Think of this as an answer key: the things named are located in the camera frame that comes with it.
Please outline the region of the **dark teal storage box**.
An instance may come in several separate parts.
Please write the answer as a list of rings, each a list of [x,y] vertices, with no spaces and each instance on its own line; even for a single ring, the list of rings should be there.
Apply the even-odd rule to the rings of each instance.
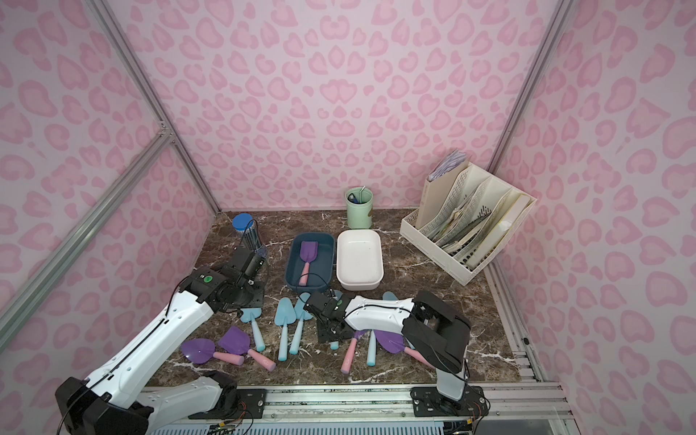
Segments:
[[[324,293],[333,279],[335,238],[308,232],[295,237],[286,266],[286,285],[295,293]]]

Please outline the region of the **white storage box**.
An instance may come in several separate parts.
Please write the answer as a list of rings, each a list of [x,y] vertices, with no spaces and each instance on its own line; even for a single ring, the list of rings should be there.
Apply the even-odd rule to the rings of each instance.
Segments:
[[[336,275],[344,290],[375,290],[384,278],[382,241],[371,229],[343,231],[337,239]]]

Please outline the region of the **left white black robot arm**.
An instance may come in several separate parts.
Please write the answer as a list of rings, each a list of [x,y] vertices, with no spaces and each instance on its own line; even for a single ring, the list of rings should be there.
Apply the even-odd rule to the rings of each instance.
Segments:
[[[70,377],[56,390],[60,430],[70,434],[152,434],[188,417],[248,418],[230,376],[211,371],[188,384],[145,393],[169,356],[215,313],[262,305],[257,273],[264,257],[243,246],[230,260],[198,268],[174,287],[170,302],[105,364],[85,379]]]

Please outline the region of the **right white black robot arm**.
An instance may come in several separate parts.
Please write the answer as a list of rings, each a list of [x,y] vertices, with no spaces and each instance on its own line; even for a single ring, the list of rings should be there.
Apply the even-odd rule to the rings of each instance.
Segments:
[[[464,398],[471,321],[431,292],[388,301],[314,293],[304,304],[324,333],[322,342],[352,338],[360,331],[400,335],[436,369],[437,391],[451,401]]]

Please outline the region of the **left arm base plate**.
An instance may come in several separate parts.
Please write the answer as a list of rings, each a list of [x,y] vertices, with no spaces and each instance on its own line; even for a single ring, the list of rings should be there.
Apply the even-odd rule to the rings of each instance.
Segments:
[[[224,390],[219,402],[210,411],[194,413],[189,420],[237,420],[263,417],[267,389]]]

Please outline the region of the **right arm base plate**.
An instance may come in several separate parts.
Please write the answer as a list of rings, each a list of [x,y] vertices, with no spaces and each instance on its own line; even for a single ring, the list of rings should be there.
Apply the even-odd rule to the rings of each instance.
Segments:
[[[416,417],[478,419],[489,415],[490,402],[480,386],[466,384],[458,400],[445,397],[435,387],[413,387],[410,394]]]

